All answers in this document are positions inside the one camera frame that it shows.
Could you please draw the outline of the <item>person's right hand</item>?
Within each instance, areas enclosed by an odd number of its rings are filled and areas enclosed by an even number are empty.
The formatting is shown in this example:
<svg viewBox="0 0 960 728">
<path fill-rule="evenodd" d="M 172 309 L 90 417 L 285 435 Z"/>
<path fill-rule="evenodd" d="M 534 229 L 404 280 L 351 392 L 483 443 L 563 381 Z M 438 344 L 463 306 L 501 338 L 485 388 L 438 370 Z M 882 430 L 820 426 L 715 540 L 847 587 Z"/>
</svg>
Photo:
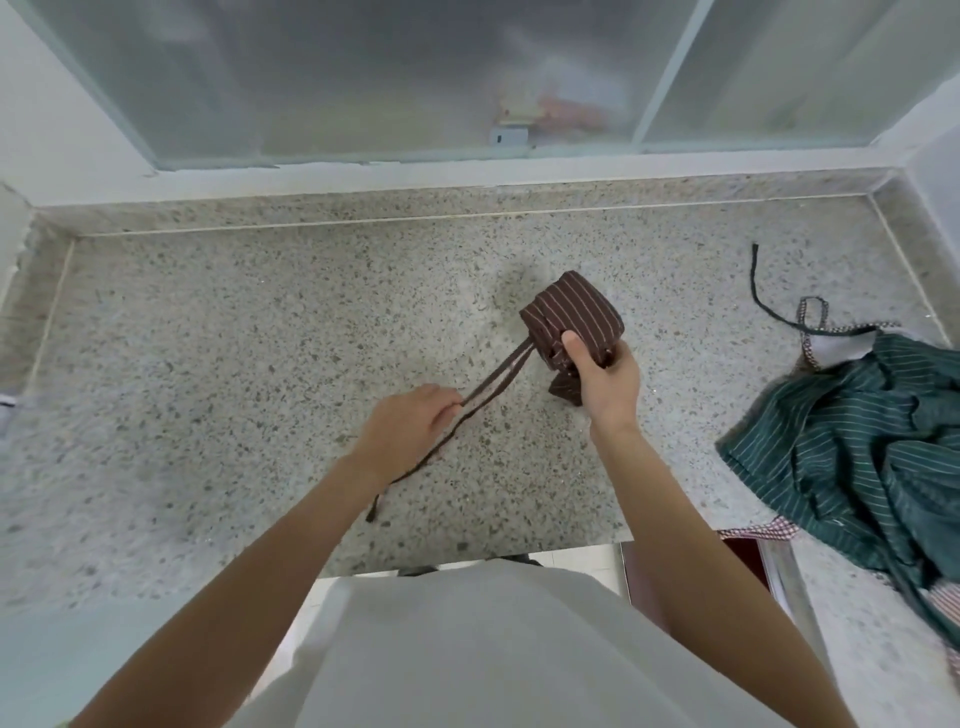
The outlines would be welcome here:
<svg viewBox="0 0 960 728">
<path fill-rule="evenodd" d="M 590 436 L 596 447 L 615 435 L 640 431 L 641 371 L 624 340 L 616 342 L 609 365 L 597 374 L 579 375 L 579 379 L 582 406 L 590 418 Z"/>
</svg>

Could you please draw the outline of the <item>person's right forearm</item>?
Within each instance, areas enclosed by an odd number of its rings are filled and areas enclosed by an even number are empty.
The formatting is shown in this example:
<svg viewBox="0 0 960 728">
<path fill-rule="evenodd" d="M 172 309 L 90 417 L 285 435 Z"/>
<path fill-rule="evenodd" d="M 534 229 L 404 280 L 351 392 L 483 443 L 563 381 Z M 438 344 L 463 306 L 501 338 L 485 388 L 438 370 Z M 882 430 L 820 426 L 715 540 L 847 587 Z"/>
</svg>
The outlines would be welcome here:
<svg viewBox="0 0 960 728">
<path fill-rule="evenodd" d="M 698 513 L 635 420 L 591 439 L 670 634 L 796 728 L 858 728 L 803 634 Z"/>
</svg>

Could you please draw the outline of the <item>person's white shirt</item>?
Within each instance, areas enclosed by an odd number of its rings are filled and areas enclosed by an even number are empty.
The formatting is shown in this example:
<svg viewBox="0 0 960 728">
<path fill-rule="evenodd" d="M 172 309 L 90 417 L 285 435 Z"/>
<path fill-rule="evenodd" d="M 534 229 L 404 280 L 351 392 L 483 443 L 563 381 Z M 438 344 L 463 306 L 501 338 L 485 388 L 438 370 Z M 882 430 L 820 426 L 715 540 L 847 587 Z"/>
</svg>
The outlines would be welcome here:
<svg viewBox="0 0 960 728">
<path fill-rule="evenodd" d="M 332 585 L 224 728 L 792 728 L 594 577 L 494 560 Z"/>
</svg>

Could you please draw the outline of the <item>red checkered cloth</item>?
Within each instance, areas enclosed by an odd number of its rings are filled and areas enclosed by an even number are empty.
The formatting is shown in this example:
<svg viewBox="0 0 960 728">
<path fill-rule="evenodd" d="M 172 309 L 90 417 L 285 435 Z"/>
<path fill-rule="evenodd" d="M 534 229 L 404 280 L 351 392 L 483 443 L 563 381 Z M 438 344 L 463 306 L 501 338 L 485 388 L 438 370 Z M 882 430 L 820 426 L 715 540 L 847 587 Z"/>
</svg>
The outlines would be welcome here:
<svg viewBox="0 0 960 728">
<path fill-rule="evenodd" d="M 763 524 L 752 524 L 744 527 L 726 528 L 717 531 L 724 540 L 752 539 L 765 541 L 790 541 L 801 528 L 784 516 L 776 516 Z"/>
</svg>

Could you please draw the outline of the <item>person's left forearm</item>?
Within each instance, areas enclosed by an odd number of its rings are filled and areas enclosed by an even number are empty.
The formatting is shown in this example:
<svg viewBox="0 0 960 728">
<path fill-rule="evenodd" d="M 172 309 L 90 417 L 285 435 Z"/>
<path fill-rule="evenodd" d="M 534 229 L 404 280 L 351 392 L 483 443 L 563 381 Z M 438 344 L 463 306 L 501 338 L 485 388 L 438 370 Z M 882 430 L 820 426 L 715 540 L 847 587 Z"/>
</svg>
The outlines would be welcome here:
<svg viewBox="0 0 960 728">
<path fill-rule="evenodd" d="M 265 672 L 331 553 L 404 471 L 342 457 L 167 620 L 69 728 L 223 728 Z"/>
</svg>

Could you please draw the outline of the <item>person's left hand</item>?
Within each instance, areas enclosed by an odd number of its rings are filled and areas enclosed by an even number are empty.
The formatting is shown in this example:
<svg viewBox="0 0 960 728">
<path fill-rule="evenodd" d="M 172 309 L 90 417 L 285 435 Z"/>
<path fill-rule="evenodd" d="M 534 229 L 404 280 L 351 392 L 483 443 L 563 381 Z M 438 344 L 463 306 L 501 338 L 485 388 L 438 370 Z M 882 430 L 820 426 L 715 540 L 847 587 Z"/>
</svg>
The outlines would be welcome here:
<svg viewBox="0 0 960 728">
<path fill-rule="evenodd" d="M 348 458 L 380 488 L 411 473 L 439 442 L 428 433 L 427 388 L 391 394 L 372 410 Z"/>
</svg>

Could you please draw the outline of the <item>brown striped apron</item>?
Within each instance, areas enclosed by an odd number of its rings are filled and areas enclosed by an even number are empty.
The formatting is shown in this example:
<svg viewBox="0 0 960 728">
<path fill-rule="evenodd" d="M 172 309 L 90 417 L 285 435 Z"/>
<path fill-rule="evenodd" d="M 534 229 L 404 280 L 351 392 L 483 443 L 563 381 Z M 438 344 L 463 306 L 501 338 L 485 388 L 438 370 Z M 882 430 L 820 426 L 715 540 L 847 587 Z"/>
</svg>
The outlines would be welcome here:
<svg viewBox="0 0 960 728">
<path fill-rule="evenodd" d="M 548 284 L 519 311 L 525 339 L 459 403 L 463 413 L 449 431 L 401 476 L 400 483 L 417 474 L 449 443 L 462 424 L 497 399 L 518 377 L 527 361 L 538 355 L 554 374 L 548 392 L 572 407 L 583 406 L 582 377 L 563 342 L 563 334 L 576 334 L 594 364 L 607 369 L 617 357 L 625 324 L 614 305 L 582 273 L 566 271 Z"/>
</svg>

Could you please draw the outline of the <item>green striped apron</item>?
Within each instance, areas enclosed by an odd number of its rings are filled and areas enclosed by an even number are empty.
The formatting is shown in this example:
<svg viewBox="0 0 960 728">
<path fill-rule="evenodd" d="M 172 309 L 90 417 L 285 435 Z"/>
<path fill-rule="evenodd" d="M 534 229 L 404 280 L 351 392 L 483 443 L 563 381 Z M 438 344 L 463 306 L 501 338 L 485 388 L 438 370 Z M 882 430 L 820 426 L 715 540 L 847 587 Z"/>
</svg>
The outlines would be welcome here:
<svg viewBox="0 0 960 728">
<path fill-rule="evenodd" d="M 810 372 L 774 384 L 716 445 L 774 513 L 859 568 L 887 577 L 960 660 L 960 349 L 886 323 L 789 321 Z"/>
</svg>

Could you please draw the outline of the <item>frosted glass sliding window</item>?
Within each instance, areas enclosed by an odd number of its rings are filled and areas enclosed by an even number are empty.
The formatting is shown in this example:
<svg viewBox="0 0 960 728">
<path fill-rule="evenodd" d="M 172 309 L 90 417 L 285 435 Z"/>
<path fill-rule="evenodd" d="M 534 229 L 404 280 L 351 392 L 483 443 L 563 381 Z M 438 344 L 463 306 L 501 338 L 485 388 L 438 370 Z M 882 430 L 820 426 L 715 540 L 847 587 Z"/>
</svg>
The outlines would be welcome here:
<svg viewBox="0 0 960 728">
<path fill-rule="evenodd" d="M 960 0 L 7 2 L 163 171 L 860 147 L 960 71 Z"/>
</svg>

